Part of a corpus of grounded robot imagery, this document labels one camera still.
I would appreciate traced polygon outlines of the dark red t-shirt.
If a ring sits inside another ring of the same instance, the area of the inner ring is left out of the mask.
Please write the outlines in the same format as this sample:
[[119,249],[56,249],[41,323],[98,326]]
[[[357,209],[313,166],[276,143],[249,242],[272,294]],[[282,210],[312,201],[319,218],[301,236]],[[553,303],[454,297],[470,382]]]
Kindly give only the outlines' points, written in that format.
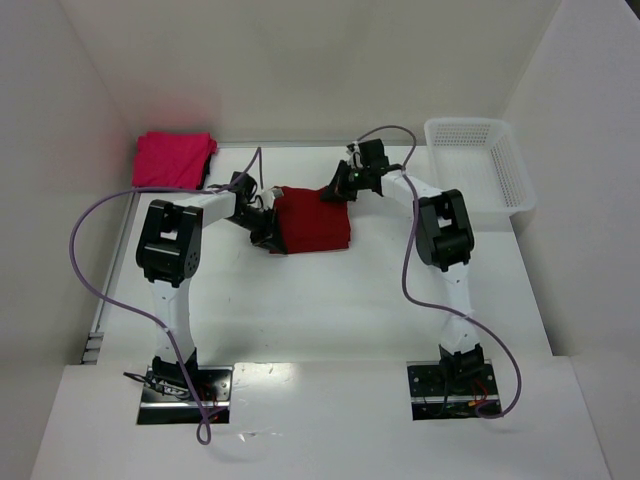
[[288,254],[339,251],[349,248],[351,225],[345,203],[324,202],[323,190],[281,187],[274,202]]

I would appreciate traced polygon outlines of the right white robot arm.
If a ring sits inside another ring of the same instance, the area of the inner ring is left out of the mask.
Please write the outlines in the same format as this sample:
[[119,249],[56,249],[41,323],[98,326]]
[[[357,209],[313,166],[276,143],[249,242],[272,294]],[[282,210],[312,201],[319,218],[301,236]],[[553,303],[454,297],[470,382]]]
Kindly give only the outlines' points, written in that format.
[[356,200],[360,191],[370,190],[411,210],[402,289],[408,292],[408,257],[416,252],[421,262],[439,275],[446,293],[445,304],[429,305],[448,314],[439,340],[443,391],[461,388],[481,372],[485,362],[478,333],[470,322],[469,265],[475,238],[463,195],[456,189],[432,186],[408,174],[404,166],[392,164],[379,139],[351,143],[347,154],[321,199],[346,203]]

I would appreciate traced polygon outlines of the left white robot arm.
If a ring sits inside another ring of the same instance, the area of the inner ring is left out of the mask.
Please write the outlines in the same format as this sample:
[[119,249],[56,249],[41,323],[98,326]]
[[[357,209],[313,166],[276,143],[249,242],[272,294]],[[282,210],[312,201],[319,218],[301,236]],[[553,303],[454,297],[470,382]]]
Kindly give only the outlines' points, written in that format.
[[151,287],[153,316],[160,328],[148,384],[184,397],[190,394],[188,384],[198,380],[189,290],[202,257],[203,230],[229,221],[249,232],[252,245],[286,254],[275,208],[283,196],[281,187],[260,191],[250,175],[234,172],[227,186],[176,202],[149,204],[136,249],[136,263]]

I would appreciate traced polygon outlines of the folded pink t-shirt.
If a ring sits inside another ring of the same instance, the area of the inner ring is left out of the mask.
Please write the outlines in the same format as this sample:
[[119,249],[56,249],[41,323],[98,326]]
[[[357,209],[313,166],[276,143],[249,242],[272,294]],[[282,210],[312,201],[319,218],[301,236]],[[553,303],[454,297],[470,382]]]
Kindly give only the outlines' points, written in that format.
[[200,190],[217,147],[209,133],[147,132],[137,139],[132,186]]

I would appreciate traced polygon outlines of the white plastic basket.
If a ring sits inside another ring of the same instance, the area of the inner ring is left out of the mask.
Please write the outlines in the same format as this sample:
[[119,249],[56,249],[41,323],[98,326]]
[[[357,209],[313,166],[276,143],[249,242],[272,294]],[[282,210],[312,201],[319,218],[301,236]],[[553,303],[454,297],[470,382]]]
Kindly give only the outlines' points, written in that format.
[[536,195],[508,123],[433,118],[425,122],[424,134],[438,185],[461,191],[471,215],[512,216],[535,207]]

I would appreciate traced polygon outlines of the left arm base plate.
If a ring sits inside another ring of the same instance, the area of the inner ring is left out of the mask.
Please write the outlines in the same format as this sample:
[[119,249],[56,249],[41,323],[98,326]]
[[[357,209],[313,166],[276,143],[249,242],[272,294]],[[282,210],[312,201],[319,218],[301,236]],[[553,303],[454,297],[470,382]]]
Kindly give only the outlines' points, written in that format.
[[[203,367],[194,380],[196,393],[212,424],[228,424],[232,391],[231,366]],[[138,425],[198,424],[201,420],[193,395],[186,386],[156,381],[148,369],[136,423]]]

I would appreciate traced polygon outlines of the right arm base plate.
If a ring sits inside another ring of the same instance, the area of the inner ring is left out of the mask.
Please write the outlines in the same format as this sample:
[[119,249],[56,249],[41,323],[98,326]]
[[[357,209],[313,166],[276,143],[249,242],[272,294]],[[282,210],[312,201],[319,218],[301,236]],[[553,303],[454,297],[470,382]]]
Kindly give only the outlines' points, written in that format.
[[494,369],[486,362],[469,379],[446,381],[437,362],[407,364],[412,417],[418,420],[479,418],[502,412]]

